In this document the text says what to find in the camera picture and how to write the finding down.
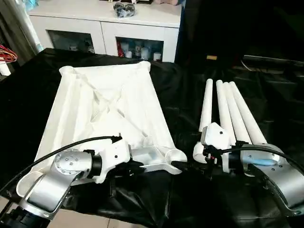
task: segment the black tablecloth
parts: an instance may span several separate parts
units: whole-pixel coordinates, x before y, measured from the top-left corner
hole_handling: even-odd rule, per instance
[[[36,155],[57,88],[59,68],[135,63],[138,60],[46,49],[0,82],[0,185]],[[188,159],[199,139],[207,78],[235,81],[269,143],[304,164],[304,82],[294,74],[273,75],[206,68],[191,74],[172,63],[152,62],[151,78],[170,133]],[[212,120],[219,123],[217,100]],[[5,193],[18,201],[14,186]],[[219,175],[213,182],[192,173],[165,171],[75,186],[67,209],[140,223],[148,227],[289,227],[270,193],[256,178]]]

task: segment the white pipe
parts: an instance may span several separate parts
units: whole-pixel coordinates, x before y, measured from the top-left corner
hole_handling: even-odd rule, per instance
[[[0,74],[2,74],[3,76],[10,75],[10,69],[4,61],[0,61]]]
[[[256,120],[254,119],[250,109],[248,108],[244,98],[242,97],[242,94],[238,90],[237,85],[234,82],[230,82],[229,84],[252,143],[267,143],[263,133],[261,132],[261,129],[257,125]]]
[[[236,137],[234,135],[233,126],[230,118],[229,108],[226,100],[226,94],[222,80],[217,81],[217,94],[218,94],[218,112],[220,126],[225,129],[230,138],[230,145],[236,144]]]
[[[226,99],[229,107],[229,112],[231,116],[231,121],[233,125],[233,129],[238,141],[245,141],[251,144],[250,137],[248,135],[247,129],[243,122],[242,116],[238,110],[238,106],[236,101],[234,100],[231,88],[228,82],[224,83],[224,89],[226,93]]]
[[[201,116],[200,116],[199,132],[202,132],[203,128],[208,126],[211,123],[212,86],[213,86],[213,81],[212,81],[212,79],[209,78],[206,81],[203,107],[202,107]]]
[[[211,114],[212,114],[212,86],[213,80],[208,79],[206,81],[205,94],[203,107],[200,116],[199,131],[202,132],[203,128],[211,124]],[[197,142],[193,148],[193,159],[200,163],[206,163],[205,156],[203,155],[204,146],[201,142]]]

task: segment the table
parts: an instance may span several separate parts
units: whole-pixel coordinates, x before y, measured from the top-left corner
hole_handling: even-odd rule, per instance
[[[135,63],[107,55],[45,49],[0,82],[0,185],[34,158],[60,83],[58,69]],[[304,164],[303,80],[293,74],[273,75],[207,67],[191,74],[176,64],[152,62],[151,78],[177,148],[189,159],[199,139],[198,125],[207,78],[233,80],[269,143]],[[219,122],[216,99],[212,120]],[[15,186],[5,196],[18,201]],[[75,186],[66,209],[147,227],[288,227],[270,193],[259,180],[243,175],[215,176],[208,182],[197,173],[172,176],[165,171]]]

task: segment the tile floor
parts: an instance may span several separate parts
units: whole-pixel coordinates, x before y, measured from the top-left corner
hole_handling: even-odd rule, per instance
[[[0,210],[8,202],[0,197]],[[118,221],[95,215],[85,215],[75,211],[61,209],[49,224],[48,228],[144,228],[142,225]]]

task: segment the cabinet door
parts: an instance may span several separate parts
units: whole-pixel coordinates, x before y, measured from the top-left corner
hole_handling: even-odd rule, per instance
[[[105,54],[99,21],[30,16],[44,48]]]
[[[178,28],[101,22],[108,55],[174,62]]]

